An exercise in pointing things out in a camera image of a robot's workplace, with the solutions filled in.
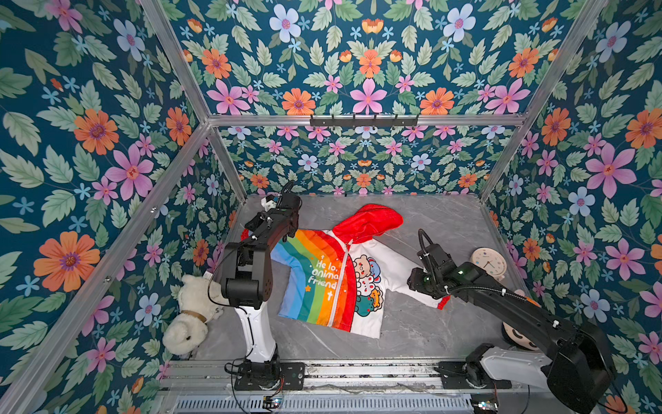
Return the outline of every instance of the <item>stuffed bear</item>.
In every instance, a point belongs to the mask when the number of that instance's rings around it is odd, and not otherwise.
[[[220,285],[205,278],[184,275],[184,286],[179,290],[177,302],[180,314],[172,321],[164,334],[165,347],[175,355],[191,352],[207,337],[207,321],[223,314],[223,308],[207,297],[207,288],[214,301],[228,305],[220,293]]]

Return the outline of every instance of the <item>floral wallpaper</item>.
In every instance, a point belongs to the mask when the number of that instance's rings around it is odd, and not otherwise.
[[[133,1],[4,2],[0,62],[3,393],[197,121]],[[210,151],[164,200],[31,413],[149,412],[179,278],[214,266],[234,210]]]
[[[175,3],[164,8],[186,59],[225,115],[523,112],[583,4]]]
[[[609,3],[491,197],[532,297],[608,335],[612,414],[662,409],[660,6]]]

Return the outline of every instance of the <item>green leaf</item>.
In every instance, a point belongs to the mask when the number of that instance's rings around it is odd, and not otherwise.
[[[42,141],[39,136],[39,128],[34,125],[34,121],[30,117],[18,112],[6,112],[2,123],[9,132],[9,136],[14,138],[18,145],[25,146],[33,156],[37,155],[39,142]]]
[[[12,68],[0,69],[0,98],[15,98],[25,94],[25,88],[32,83],[32,76],[15,74]]]

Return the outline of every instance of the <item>alarm clock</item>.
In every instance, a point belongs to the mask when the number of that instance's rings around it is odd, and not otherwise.
[[[506,259],[494,249],[476,249],[471,255],[471,262],[498,281],[502,281],[506,276]]]

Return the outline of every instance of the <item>pink flower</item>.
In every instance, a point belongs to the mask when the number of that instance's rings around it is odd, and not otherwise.
[[[538,193],[538,196],[536,197],[542,203],[546,203],[549,197],[551,197],[551,194],[549,193],[549,190],[551,189],[550,186],[546,184],[540,184],[540,187],[536,188],[536,193]]]
[[[159,247],[159,244],[147,246],[147,254],[142,258],[146,262],[150,263],[150,267],[154,267],[154,262],[161,263],[161,254],[164,252],[162,248]]]
[[[485,89],[478,91],[478,101],[487,102],[488,99],[495,97],[496,86],[485,85]]]
[[[597,134],[595,137],[589,136],[589,143],[584,145],[584,150],[589,152],[589,157],[595,153],[600,155],[602,152],[602,147],[607,143],[607,141],[602,139],[602,134]]]
[[[271,142],[269,143],[269,152],[273,152],[274,154],[278,155],[281,153],[282,150],[283,150],[283,146],[281,145],[280,142],[271,140]]]
[[[526,270],[524,269],[524,266],[526,266],[526,262],[528,261],[526,257],[522,256],[520,257],[520,253],[517,251],[515,246],[510,242],[512,245],[512,249],[508,248],[510,251],[510,255],[512,256],[513,261],[515,261],[515,266],[517,266],[518,272],[520,272],[520,276],[522,276],[522,279],[526,279]]]
[[[602,162],[594,158],[586,161],[586,169],[590,172],[597,173],[589,178],[586,187],[588,189],[596,189],[600,187],[600,184],[604,181],[602,192],[607,198],[612,198],[614,194],[616,194],[616,180],[621,184],[634,183],[637,180],[634,172],[632,170],[620,169],[622,166],[625,166],[632,161],[632,158],[634,158],[634,152],[634,148],[629,148],[625,151],[621,151],[616,159],[614,159],[614,146],[611,144],[605,144],[601,153]]]
[[[644,354],[649,354],[651,362],[658,365],[660,357],[662,357],[662,346],[659,343],[657,333],[651,332],[650,339],[645,334],[640,333],[639,340],[643,342],[643,344],[639,345],[639,350]]]
[[[598,258],[598,255],[592,252],[593,243],[586,244],[583,241],[579,241],[579,247],[575,247],[573,252],[577,253],[577,261],[584,261],[584,265],[589,267],[591,265],[591,260]]]
[[[253,90],[252,86],[248,87],[243,87],[242,86],[242,98],[247,99],[248,98],[248,103],[253,103],[253,102],[260,102],[260,99],[258,98],[259,92],[256,90]]]
[[[340,76],[336,76],[334,78],[332,75],[329,75],[328,80],[324,81],[324,84],[326,85],[327,92],[337,93],[338,88],[342,87],[342,83],[340,83]]]
[[[156,149],[156,147],[152,144],[152,137],[145,136],[143,134],[140,134],[140,140],[136,141],[136,146],[140,148],[140,155],[147,155],[148,157],[152,157],[152,151]]]
[[[607,251],[607,254],[615,259],[609,259],[607,261],[607,268],[616,269],[619,268],[618,274],[623,280],[628,280],[630,278],[630,270],[636,274],[644,274],[645,270],[640,263],[635,262],[643,257],[643,249],[633,248],[630,249],[628,241],[624,238],[620,239],[618,242],[618,250],[613,246],[607,246],[604,248]]]
[[[94,328],[94,320],[96,319],[98,323],[104,324],[108,323],[108,312],[102,310],[106,309],[108,306],[110,306],[113,301],[115,300],[115,296],[113,295],[108,295],[105,296],[97,305],[97,309],[94,311],[92,316],[89,317],[87,322],[85,322],[85,326],[83,326],[83,330],[81,333],[83,336],[89,335],[90,332],[92,332],[92,329]]]
[[[327,10],[331,10],[331,7],[333,7],[333,3],[339,5],[342,4],[342,0],[325,0],[324,7],[326,7]]]
[[[416,138],[423,139],[423,132],[428,129],[428,126],[416,126],[416,127],[406,127],[405,131],[402,133],[402,136],[408,136],[409,142],[414,142]]]
[[[534,293],[538,297],[545,295],[545,286],[540,282],[534,282]]]
[[[438,136],[442,141],[449,135],[455,135],[455,125],[437,125],[435,128],[437,130],[432,135]]]
[[[65,32],[71,27],[78,33],[82,33],[83,30],[77,21],[82,19],[83,15],[78,10],[70,7],[71,2],[69,0],[50,0],[50,3],[46,5],[46,10],[58,18],[60,27]]]
[[[111,339],[106,343],[106,338],[101,338],[97,343],[97,349],[87,351],[85,355],[89,359],[89,365],[87,366],[88,374],[97,367],[99,372],[106,370],[106,361],[115,359],[115,351],[111,351],[114,346],[115,339]]]
[[[460,140],[451,141],[448,143],[448,149],[451,150],[451,154],[462,151],[464,143]]]
[[[340,140],[337,140],[335,144],[334,143],[329,144],[329,154],[333,154],[335,156],[338,156],[339,154],[344,154],[345,148],[347,148],[347,146],[341,144]]]
[[[322,142],[324,137],[331,136],[331,131],[326,130],[326,127],[306,127],[308,131],[311,131],[308,134],[308,138],[311,140],[317,139],[317,141]]]
[[[278,132],[276,132],[276,135],[285,135],[286,140],[292,141],[292,137],[299,136],[299,132],[297,131],[296,127],[278,127]]]
[[[515,113],[520,108],[520,104],[516,101],[524,99],[531,93],[528,89],[519,90],[522,87],[522,78],[517,79],[510,85],[510,89],[499,85],[496,87],[495,95],[497,99],[492,99],[485,105],[485,109],[496,108],[495,114],[501,115],[506,112]]]
[[[542,158],[536,161],[536,165],[540,167],[538,170],[539,175],[547,174],[547,177],[551,175],[551,169],[559,165],[557,160],[554,160],[556,155],[556,150],[552,150],[549,153],[547,150],[542,151]]]
[[[124,262],[124,265],[122,266],[120,271],[117,272],[117,276],[115,276],[115,279],[122,280],[122,279],[124,279],[124,271],[125,270],[128,270],[129,272],[133,272],[136,269],[136,264],[130,260],[130,259],[133,259],[134,257],[136,257],[136,253],[138,253],[137,248],[133,249],[131,254],[129,254],[128,258],[126,258],[126,262]]]
[[[644,311],[644,314],[649,318],[657,318],[657,316],[662,313],[662,284],[660,282],[655,282],[653,284],[653,291],[655,292],[655,295],[646,290],[639,292],[639,296],[641,296],[643,300],[652,303],[652,305],[648,305]]]
[[[395,87],[400,89],[400,93],[412,90],[414,81],[412,80],[411,75],[407,75],[404,78],[401,76],[398,80],[399,82],[395,84]]]
[[[122,168],[110,167],[106,171],[106,176],[116,183],[124,182],[120,189],[122,200],[131,198],[134,187],[136,193],[142,197],[147,196],[152,189],[152,181],[145,174],[152,172],[154,163],[149,160],[140,161],[140,150],[135,144],[128,147],[128,159],[118,150],[113,151],[113,157]]]
[[[187,185],[186,187],[182,187],[184,190],[184,200],[188,202],[188,204],[191,204],[195,200],[195,188],[191,187],[191,184]]]
[[[401,146],[401,142],[396,144],[395,140],[392,140],[390,144],[386,145],[386,153],[395,157],[399,152],[402,152]]]
[[[651,191],[651,197],[659,197],[662,195],[662,180],[653,180],[651,181],[655,189]]]
[[[377,101],[384,99],[386,96],[386,91],[384,89],[375,91],[375,81],[372,79],[366,79],[363,83],[363,92],[355,89],[350,92],[350,96],[352,99],[359,101],[354,104],[352,112],[359,113],[365,109],[365,114],[368,115],[370,113],[370,109],[372,109],[373,112],[382,111],[381,104]]]
[[[118,197],[117,193],[113,191],[117,188],[117,183],[109,183],[106,176],[101,177],[101,183],[92,183],[92,187],[97,190],[94,193],[94,199],[100,200],[103,198],[105,205],[110,205],[111,198],[116,199]]]
[[[526,133],[526,138],[522,140],[522,146],[524,147],[522,149],[522,156],[525,156],[527,158],[531,158],[533,155],[534,151],[537,151],[540,146],[536,142],[538,140],[538,133],[532,134],[531,131]]]
[[[218,101],[216,104],[216,111],[218,113],[225,113],[230,109],[231,115],[239,115],[239,110],[247,111],[250,109],[250,106],[245,102],[239,100],[242,96],[242,88],[238,86],[233,86],[228,92],[228,86],[220,79],[216,79],[216,88],[217,91],[207,91],[207,96],[215,101]]]

